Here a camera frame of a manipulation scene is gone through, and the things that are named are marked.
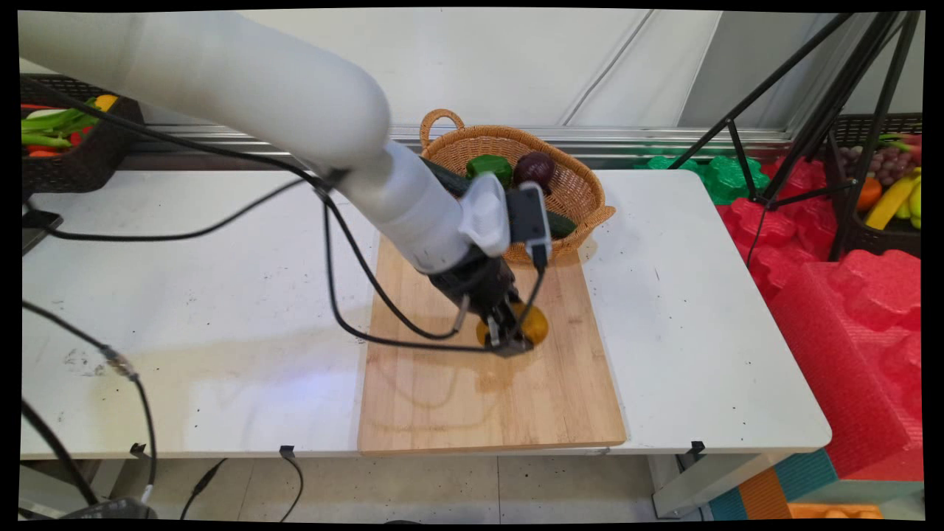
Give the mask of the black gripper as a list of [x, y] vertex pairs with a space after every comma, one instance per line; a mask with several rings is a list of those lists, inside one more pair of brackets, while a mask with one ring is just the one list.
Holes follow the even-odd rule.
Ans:
[[515, 287], [515, 274], [502, 257], [488, 257], [472, 246], [452, 268], [428, 276], [432, 285], [483, 321], [483, 347], [504, 358], [532, 352], [534, 342], [524, 332], [528, 305]]

